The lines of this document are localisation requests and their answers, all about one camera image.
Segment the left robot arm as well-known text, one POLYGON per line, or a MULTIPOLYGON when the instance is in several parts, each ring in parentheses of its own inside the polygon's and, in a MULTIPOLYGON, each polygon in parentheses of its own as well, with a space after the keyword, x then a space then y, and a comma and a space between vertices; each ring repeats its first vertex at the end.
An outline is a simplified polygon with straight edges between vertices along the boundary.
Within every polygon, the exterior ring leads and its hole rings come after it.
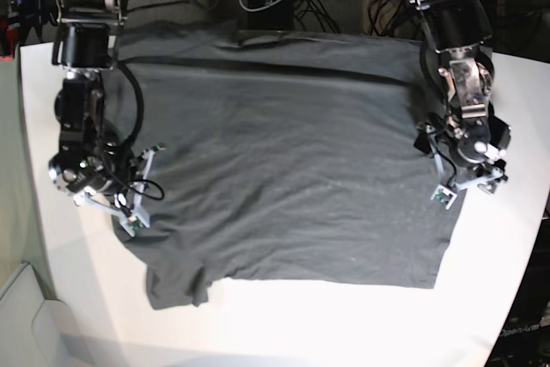
POLYGON ((420 63, 442 103, 419 125, 417 149, 430 156, 439 183, 432 199, 451 206, 471 187, 494 193, 506 182, 510 126, 492 104, 495 70, 482 50, 492 37, 480 0, 407 0, 424 33, 420 63))

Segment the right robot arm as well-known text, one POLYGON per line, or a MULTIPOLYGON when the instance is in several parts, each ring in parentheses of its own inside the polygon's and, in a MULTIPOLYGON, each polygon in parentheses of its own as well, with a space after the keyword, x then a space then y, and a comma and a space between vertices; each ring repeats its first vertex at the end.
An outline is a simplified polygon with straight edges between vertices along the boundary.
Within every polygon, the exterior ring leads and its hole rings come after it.
POLYGON ((49 162, 55 187, 70 196, 86 199, 105 193, 122 201, 161 201, 162 189, 148 177, 150 161, 160 144, 135 156, 132 147, 144 121, 144 96, 136 77, 118 62, 128 0, 55 0, 57 32, 52 64, 66 71, 54 113, 60 126, 58 152, 49 162), (103 73, 118 69, 133 88, 136 117, 131 132, 121 139, 105 125, 103 73))

